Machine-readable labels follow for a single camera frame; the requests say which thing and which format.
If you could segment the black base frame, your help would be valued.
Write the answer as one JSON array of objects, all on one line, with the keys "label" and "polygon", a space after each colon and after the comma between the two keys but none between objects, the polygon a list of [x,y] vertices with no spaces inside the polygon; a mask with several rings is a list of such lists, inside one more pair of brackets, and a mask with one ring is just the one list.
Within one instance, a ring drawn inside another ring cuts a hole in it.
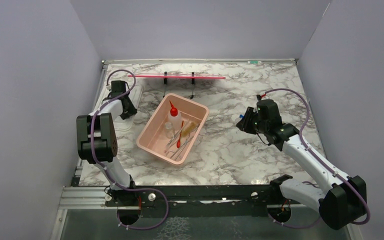
[{"label": "black base frame", "polygon": [[135,191],[108,187],[66,187],[61,210],[115,210],[121,216],[266,217],[268,209],[295,204],[263,185],[138,185]]}]

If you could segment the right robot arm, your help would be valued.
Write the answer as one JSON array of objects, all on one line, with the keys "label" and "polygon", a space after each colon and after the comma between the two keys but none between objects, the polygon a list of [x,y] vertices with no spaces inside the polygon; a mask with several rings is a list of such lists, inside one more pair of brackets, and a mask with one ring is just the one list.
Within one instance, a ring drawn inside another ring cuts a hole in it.
[{"label": "right robot arm", "polygon": [[265,136],[269,145],[291,157],[317,184],[312,187],[283,175],[270,182],[268,196],[272,202],[295,200],[318,212],[324,223],[334,230],[357,224],[363,216],[370,219],[366,182],[358,175],[350,177],[314,150],[301,131],[282,121],[278,105],[272,99],[263,99],[256,107],[248,107],[236,127],[248,134]]}]

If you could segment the pink plastic bin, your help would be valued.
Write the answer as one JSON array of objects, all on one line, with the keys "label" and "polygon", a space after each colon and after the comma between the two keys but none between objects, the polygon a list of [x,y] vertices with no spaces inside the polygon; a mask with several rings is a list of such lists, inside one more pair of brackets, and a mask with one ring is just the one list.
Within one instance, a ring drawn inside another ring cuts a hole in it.
[{"label": "pink plastic bin", "polygon": [[209,115],[209,108],[177,94],[166,94],[136,140],[137,146],[172,165],[186,160]]}]

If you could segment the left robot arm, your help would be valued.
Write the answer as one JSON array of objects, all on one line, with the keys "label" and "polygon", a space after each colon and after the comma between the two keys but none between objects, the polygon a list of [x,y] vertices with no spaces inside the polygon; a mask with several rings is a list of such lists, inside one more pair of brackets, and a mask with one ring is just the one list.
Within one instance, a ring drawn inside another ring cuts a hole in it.
[{"label": "left robot arm", "polygon": [[128,84],[122,80],[111,83],[109,98],[98,110],[76,118],[76,141],[79,158],[95,165],[105,175],[112,192],[124,205],[137,200],[135,183],[118,160],[118,143],[114,120],[127,120],[137,113],[129,98]]}]

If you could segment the metal crucible tongs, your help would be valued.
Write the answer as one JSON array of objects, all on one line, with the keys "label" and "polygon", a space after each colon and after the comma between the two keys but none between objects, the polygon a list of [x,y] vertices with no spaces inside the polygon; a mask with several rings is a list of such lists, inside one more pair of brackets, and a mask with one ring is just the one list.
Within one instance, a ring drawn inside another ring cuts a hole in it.
[{"label": "metal crucible tongs", "polygon": [[187,146],[187,144],[192,140],[192,133],[196,132],[199,128],[201,124],[200,123],[197,123],[197,127],[187,136],[187,137],[181,137],[181,144],[180,144],[180,148],[177,148],[176,147],[176,143],[173,143],[172,146],[166,150],[166,147],[164,149],[164,156],[165,157],[168,157],[169,159],[172,159],[172,160],[176,160],[178,158],[182,158],[180,157],[180,153],[183,151],[183,149]]}]

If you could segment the wash bottle red cap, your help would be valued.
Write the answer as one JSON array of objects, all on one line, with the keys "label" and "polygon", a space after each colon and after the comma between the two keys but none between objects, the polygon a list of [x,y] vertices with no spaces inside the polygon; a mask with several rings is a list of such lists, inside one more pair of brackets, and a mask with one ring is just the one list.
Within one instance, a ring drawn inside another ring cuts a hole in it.
[{"label": "wash bottle red cap", "polygon": [[182,127],[182,116],[179,110],[174,106],[174,104],[169,101],[170,111],[168,113],[168,121],[172,124],[173,129],[178,131]]}]

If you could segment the metal tweezers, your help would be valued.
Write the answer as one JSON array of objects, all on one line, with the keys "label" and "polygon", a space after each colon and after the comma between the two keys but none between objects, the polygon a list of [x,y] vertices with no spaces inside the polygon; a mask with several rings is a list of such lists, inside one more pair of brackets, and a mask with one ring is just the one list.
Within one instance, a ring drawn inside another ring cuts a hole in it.
[{"label": "metal tweezers", "polygon": [[174,133],[173,137],[169,140],[169,142],[165,146],[166,151],[173,145],[173,143],[175,143],[178,140],[179,135],[181,133],[182,133],[182,129],[179,129],[177,132]]}]

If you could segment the small glass jar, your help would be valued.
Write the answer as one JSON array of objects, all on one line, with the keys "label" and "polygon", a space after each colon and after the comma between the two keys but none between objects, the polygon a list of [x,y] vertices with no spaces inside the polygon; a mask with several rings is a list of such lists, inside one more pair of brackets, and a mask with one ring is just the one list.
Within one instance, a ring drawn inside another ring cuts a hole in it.
[{"label": "small glass jar", "polygon": [[175,134],[174,126],[170,121],[167,121],[164,124],[164,133],[168,139],[171,139],[173,137],[173,135]]}]

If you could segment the bristle tube brush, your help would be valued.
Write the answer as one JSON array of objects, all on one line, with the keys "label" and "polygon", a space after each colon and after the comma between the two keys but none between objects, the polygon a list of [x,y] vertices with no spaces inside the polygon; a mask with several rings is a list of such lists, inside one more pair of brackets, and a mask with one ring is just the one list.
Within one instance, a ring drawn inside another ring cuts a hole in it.
[{"label": "bristle tube brush", "polygon": [[181,136],[187,137],[197,126],[198,126],[198,124],[194,121],[188,122],[188,124],[183,127],[182,132],[181,132]]}]

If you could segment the white bin lid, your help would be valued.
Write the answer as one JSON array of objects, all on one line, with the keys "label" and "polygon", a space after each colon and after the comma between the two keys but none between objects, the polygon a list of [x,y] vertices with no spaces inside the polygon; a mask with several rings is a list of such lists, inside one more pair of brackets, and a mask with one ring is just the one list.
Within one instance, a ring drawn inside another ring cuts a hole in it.
[{"label": "white bin lid", "polygon": [[[140,103],[140,100],[142,98],[144,87],[142,85],[136,85],[133,90],[129,94],[129,98],[133,103],[133,106],[137,109]],[[131,129],[134,122],[134,115],[130,116],[127,119],[122,119],[120,116],[118,116],[114,120],[114,127],[116,131],[123,131],[127,132]]]}]

